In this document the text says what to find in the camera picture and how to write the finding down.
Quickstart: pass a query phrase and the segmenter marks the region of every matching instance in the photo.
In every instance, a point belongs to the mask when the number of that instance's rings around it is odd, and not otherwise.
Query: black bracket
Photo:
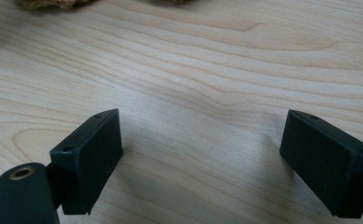
[[[51,152],[52,163],[26,163],[0,176],[0,223],[59,223],[91,212],[123,155],[119,111],[96,114]]]
[[[363,142],[323,119],[289,110],[280,154],[333,216],[362,216]]]

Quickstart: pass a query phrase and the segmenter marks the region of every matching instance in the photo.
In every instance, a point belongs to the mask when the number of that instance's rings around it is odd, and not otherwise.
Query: tabletop
[[[124,156],[61,223],[363,223],[279,154],[288,109],[363,141],[363,0],[0,1],[0,174],[113,108]]]

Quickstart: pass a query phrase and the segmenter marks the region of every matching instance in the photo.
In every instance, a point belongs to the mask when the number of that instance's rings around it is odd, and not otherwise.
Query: wooden table
[[[0,1],[0,174],[111,108],[125,155],[62,223],[363,223],[279,155],[290,108],[363,141],[363,0]]]

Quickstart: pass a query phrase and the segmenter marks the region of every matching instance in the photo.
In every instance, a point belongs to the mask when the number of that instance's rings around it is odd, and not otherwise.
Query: light wood surface
[[[363,141],[363,0],[0,1],[0,174],[111,108],[125,155],[62,223],[363,223],[278,151],[288,109]]]

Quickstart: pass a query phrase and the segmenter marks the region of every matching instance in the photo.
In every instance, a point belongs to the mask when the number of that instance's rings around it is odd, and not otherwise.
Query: black plastic part
[[[59,223],[44,165],[26,163],[0,176],[0,223]]]
[[[361,141],[316,116],[289,110],[280,154],[333,216],[361,217]]]
[[[50,152],[56,175],[67,179],[66,215],[91,212],[122,155],[117,109],[92,116]]]

